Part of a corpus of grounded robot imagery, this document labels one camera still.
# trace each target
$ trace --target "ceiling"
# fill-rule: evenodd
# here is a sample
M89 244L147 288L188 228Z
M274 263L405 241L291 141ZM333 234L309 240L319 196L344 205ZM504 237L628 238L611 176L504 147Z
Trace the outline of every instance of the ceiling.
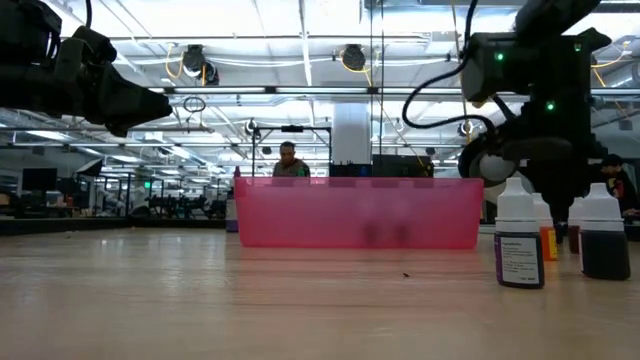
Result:
M62 17L63 37L71 36L84 23L84 0L45 2ZM386 0L384 7L374 6L373 10L367 0L365 4L358 0L93 0L92 3L92 29L111 38L119 52L116 68L125 78L152 88L200 86L197 80L180 72L180 57L187 45L201 44L220 74L220 85L214 88L219 90L197 95L206 108L193 114L183 106L187 94L171 94L175 114L141 125L143 129L131 132L127 139L114 138L82 119L52 120L39 114L8 111L2 118L6 126L26 124L51 129L44 134L20 133L15 142L38 141L46 142L47 146L73 143L86 145L79 146L81 151L97 153L96 156L130 157L127 159L130 162L109 158L115 167L146 164L160 169L182 165L185 167L181 174L186 176L202 175L202 169L215 169L212 175L229 176L238 165L248 173L252 148L245 125L249 120L260 126L330 127L336 102L370 104L371 98L366 94L332 94L326 89L348 86L366 92L371 84L400 88L396 93L387 93L384 100L376 99L370 107L372 128L376 129L372 137L376 141L379 121L384 122L384 152L424 154L425 147L441 145L436 156L443 161L438 163L439 167L455 167L452 159L458 151L456 145L465 141L458 134L457 125L420 131L405 128L398 118L409 88L455 67L455 61L448 62L447 55L456 53L454 23L458 32L464 31L469 0L456 1L455 22L450 0ZM523 3L523 0L480 1L472 31L509 31ZM615 88L620 92L602 92L601 105L597 106L592 122L599 125L595 131L602 138L633 139L634 144L640 130L623 131L618 120L635 120L640 111L636 105L640 83L635 81L637 77L632 77L633 71L638 70L640 56L639 12L640 1L604 0L596 12L568 31L574 34L596 27L613 40L612 45L596 54L596 70L602 82L595 74L592 80L594 88L602 88L604 83L609 88L605 90ZM369 73L345 70L339 54L346 44L362 47ZM279 94L261 94L264 86L296 88ZM418 100L410 113L421 123L463 112L457 77L435 84L432 92ZM515 111L524 101L517 96L506 100ZM480 109L467 108L497 123L503 120L492 103ZM63 133L59 131L63 127L76 130ZM273 132L256 151L257 165L261 166L258 174L269 175L277 160L275 152L264 155L262 148L271 146L277 151L277 144L284 140L302 145L298 156L310 162L314 175L327 174L326 132L293 136ZM116 143L130 146L113 147ZM399 145L405 143L413 148Z

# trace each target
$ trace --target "man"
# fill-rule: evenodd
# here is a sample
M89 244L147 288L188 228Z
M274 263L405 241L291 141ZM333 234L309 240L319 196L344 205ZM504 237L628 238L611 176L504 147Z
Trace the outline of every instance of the man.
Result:
M627 173L622 169L622 164L620 156L610 154L602 160L601 171L609 193L618 199L622 215L636 215L640 213L636 210L638 207L636 189Z
M285 141L280 145L280 161L273 169L274 177L310 176L309 166L304 161L296 159L295 150L296 146L290 141Z

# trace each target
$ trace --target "pink plastic bin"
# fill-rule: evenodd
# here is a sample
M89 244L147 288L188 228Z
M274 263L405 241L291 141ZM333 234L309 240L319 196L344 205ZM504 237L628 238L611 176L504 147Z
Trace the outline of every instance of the pink plastic bin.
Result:
M482 181L236 178L248 247L472 249Z

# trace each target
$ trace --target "wooden table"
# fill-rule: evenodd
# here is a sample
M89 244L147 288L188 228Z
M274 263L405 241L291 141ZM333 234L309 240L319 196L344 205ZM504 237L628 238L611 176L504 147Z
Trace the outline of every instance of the wooden table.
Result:
M243 249L183 229L0 238L0 359L639 358L640 274L585 279L565 248L545 289L509 289L492 246Z

